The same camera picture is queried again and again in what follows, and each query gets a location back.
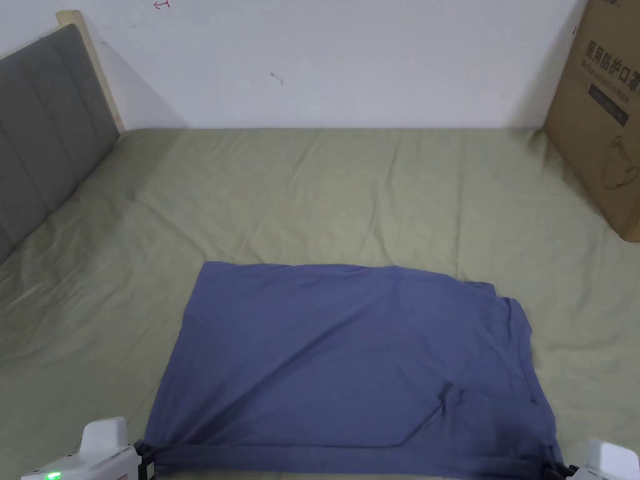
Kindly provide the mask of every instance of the t-shirt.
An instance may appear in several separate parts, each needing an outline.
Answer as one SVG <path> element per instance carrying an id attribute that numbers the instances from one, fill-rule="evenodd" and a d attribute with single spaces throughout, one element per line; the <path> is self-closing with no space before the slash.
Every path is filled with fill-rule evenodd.
<path id="1" fill-rule="evenodd" d="M 146 443 L 165 469 L 537 479 L 560 461 L 531 328 L 399 267 L 202 267 Z"/>

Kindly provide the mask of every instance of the green bedsheet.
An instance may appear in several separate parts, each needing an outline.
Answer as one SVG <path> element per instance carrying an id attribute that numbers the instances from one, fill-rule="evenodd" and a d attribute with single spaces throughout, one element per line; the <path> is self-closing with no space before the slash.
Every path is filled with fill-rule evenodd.
<path id="1" fill-rule="evenodd" d="M 491 282 L 527 312 L 561 447 L 640 451 L 640 245 L 543 133 L 154 129 L 123 135 L 0 267 L 3 477 L 73 451 L 92 420 L 142 436 L 205 260 Z"/>

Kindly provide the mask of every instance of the bed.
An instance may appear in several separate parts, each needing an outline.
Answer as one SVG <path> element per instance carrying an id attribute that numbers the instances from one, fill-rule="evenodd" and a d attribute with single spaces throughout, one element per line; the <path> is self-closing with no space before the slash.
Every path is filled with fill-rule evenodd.
<path id="1" fill-rule="evenodd" d="M 596 436 L 640 451 L 640 246 L 609 228 L 543 132 L 119 133 L 115 119 L 86 173 L 74 170 L 24 238 L 5 238 L 3 477 L 73 451 L 95 419 L 121 415 L 131 440 L 142 436 L 206 260 L 398 265 L 491 282 L 527 313 L 560 446 Z M 5 156 L 0 168 L 11 184 Z"/>

